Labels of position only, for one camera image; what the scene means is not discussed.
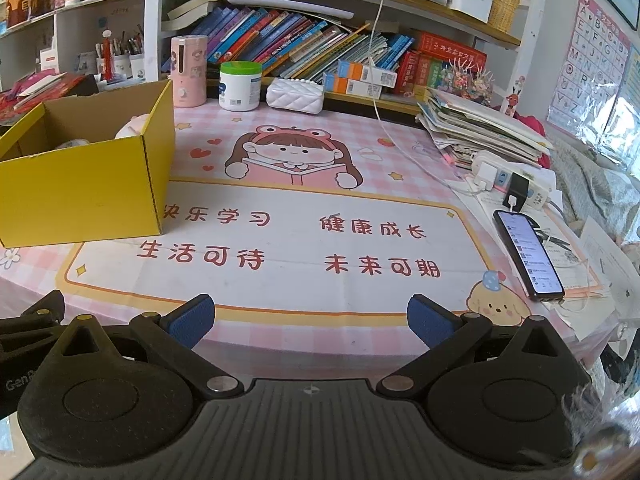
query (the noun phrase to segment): smartphone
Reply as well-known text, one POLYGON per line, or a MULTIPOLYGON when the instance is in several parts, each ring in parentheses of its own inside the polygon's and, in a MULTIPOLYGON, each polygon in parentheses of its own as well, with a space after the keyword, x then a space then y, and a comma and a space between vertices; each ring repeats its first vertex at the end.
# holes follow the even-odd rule
POLYGON ((498 234, 507 247, 533 300, 561 300, 564 288, 529 219, 520 213, 497 210, 498 234))

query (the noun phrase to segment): flower illustration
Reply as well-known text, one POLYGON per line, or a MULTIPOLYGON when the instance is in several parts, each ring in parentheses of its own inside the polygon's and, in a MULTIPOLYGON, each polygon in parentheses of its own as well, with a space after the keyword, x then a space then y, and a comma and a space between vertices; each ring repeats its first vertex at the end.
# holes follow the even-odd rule
POLYGON ((0 267, 4 267, 5 269, 9 269, 12 263, 17 263, 20 261, 20 254, 18 251, 20 249, 7 249, 4 251, 4 256, 0 258, 0 267))

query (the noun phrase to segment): red heart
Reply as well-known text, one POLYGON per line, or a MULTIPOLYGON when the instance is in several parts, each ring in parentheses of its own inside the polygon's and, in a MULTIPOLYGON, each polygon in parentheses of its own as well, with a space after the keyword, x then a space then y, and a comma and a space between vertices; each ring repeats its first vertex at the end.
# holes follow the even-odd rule
POLYGON ((191 158, 202 158, 203 156, 211 155, 211 150, 201 150, 200 148, 193 148, 190 151, 191 158))

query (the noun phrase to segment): green book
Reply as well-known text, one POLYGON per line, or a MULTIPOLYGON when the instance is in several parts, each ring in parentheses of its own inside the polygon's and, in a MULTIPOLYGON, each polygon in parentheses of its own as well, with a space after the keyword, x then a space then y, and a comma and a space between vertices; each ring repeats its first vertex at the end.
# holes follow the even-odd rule
POLYGON ((429 79, 427 79, 427 86, 429 88, 437 87, 438 78, 440 77, 441 70, 442 70, 442 62, 437 59, 431 60, 431 66, 429 67, 429 79))

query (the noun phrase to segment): pink checkered tablecloth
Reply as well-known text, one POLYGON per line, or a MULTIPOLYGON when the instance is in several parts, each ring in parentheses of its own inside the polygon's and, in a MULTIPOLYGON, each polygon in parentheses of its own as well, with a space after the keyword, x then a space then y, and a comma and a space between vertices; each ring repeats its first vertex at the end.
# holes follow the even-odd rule
MULTIPOLYGON (((358 187, 358 192, 447 203, 465 211, 450 189, 427 176, 417 164, 400 153, 376 120, 329 111, 308 116, 261 105, 252 112, 238 114, 219 108, 213 101, 198 108, 177 108, 172 178, 228 178, 225 175, 225 161, 236 139, 242 134, 255 132, 258 126, 265 124, 276 124, 282 128, 320 128, 330 132, 332 139, 340 140, 348 147, 351 158, 363 176, 364 182, 358 187), (211 153, 206 157, 194 157, 193 150, 208 150, 211 153)), ((458 179, 423 129, 392 123, 385 123, 385 127, 406 152, 433 174, 442 179, 458 179)), ((478 234, 495 267, 509 274, 510 264, 491 236, 473 215, 467 214, 466 219, 478 234)), ((15 315, 56 288, 56 274, 73 246, 63 244, 20 248, 6 250, 4 255, 0 253, 0 316, 15 315)), ((509 276, 508 280, 513 290, 524 297, 517 280, 513 276, 509 276)), ((408 290, 404 296, 398 297, 398 301, 406 304, 416 292, 420 291, 408 290)), ((140 312, 124 304, 92 300, 81 294, 66 294, 65 299, 68 318, 79 312, 91 312, 102 322, 123 323, 140 312)), ((533 313, 549 316, 548 311, 539 304, 531 304, 530 309, 533 313)), ((562 324, 559 319, 552 321, 562 324)), ((564 324, 560 328, 565 338, 571 338, 564 324)), ((310 369, 317 365, 316 372, 311 374, 313 377, 340 375, 335 371, 338 368, 354 370, 371 366, 382 370, 382 374, 384 370, 391 370, 425 350, 424 344, 404 324, 377 327, 345 325, 336 328, 231 320, 217 321, 206 336, 206 341, 198 348, 219 366, 226 365, 228 371, 249 375, 277 376, 283 356, 295 355, 293 360, 288 361, 289 368, 310 369), (358 357, 362 358, 358 364, 348 364, 358 357), (376 363, 372 364, 370 359, 375 359, 376 363)))

